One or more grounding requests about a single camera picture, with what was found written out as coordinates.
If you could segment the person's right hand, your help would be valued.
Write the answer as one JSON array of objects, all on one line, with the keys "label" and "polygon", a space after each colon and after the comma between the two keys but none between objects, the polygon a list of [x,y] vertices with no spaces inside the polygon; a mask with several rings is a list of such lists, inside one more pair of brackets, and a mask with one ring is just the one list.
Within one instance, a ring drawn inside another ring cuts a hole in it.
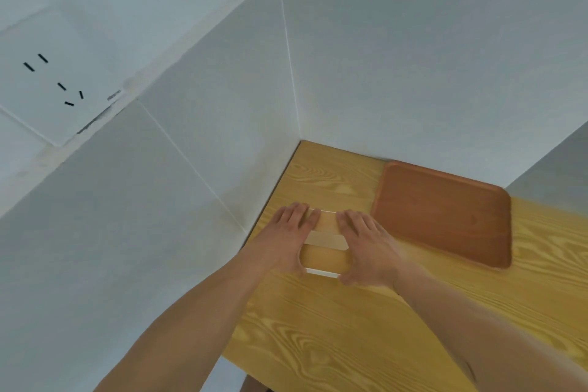
[{"label": "person's right hand", "polygon": [[409,259],[404,249],[385,231],[385,238],[371,238],[371,216],[361,212],[365,233],[357,234],[345,211],[336,213],[339,230],[344,235],[355,267],[355,285],[387,287],[395,290],[396,283]]}]

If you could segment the person's left hand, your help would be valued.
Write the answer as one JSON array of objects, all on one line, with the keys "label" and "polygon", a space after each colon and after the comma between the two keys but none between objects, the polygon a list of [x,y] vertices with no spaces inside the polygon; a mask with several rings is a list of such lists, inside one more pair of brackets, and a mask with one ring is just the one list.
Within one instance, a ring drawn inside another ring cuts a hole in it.
[{"label": "person's left hand", "polygon": [[252,260],[265,270],[279,270],[297,275],[298,247],[303,245],[309,233],[317,224],[321,210],[307,210],[300,227],[292,226],[292,204],[281,207],[283,216],[277,225],[265,228],[249,243],[245,250]]}]

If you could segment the clear acrylic box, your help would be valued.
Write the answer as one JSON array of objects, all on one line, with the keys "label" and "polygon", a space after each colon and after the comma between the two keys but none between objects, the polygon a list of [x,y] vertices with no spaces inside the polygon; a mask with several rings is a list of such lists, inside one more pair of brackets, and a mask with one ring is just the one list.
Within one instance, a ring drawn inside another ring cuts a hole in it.
[{"label": "clear acrylic box", "polygon": [[321,211],[303,245],[303,264],[309,274],[338,278],[352,265],[352,254],[333,211]]}]

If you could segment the person's left forearm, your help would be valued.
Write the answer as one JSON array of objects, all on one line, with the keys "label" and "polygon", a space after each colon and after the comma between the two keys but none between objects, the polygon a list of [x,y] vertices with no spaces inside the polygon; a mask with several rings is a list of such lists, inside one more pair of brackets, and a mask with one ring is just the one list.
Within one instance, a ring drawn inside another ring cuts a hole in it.
[{"label": "person's left forearm", "polygon": [[299,272],[299,253],[240,251],[162,313],[93,392],[199,392],[258,285],[272,270]]}]

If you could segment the person's right forearm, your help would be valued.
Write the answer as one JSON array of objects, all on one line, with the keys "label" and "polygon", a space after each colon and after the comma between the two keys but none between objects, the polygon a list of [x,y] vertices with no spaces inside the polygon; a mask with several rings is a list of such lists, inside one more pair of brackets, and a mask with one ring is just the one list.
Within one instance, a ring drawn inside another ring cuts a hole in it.
[{"label": "person's right forearm", "polygon": [[588,392],[588,372],[420,266],[387,274],[479,392]]}]

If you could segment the brown wooden tray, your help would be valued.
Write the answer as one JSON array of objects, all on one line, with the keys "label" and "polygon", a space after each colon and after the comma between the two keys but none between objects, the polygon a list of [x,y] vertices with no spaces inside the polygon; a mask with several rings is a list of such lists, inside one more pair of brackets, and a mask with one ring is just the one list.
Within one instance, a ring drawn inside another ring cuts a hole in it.
[{"label": "brown wooden tray", "polygon": [[401,240],[493,269],[511,266],[511,196],[499,186],[392,160],[371,216]]}]

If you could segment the white wall socket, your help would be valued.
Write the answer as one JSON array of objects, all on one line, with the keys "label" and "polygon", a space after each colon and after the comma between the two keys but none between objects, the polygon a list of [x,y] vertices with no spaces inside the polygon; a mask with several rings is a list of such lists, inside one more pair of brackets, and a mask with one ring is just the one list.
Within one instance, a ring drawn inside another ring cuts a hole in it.
[{"label": "white wall socket", "polygon": [[112,73],[56,9],[0,32],[0,109],[62,147],[123,94]]}]

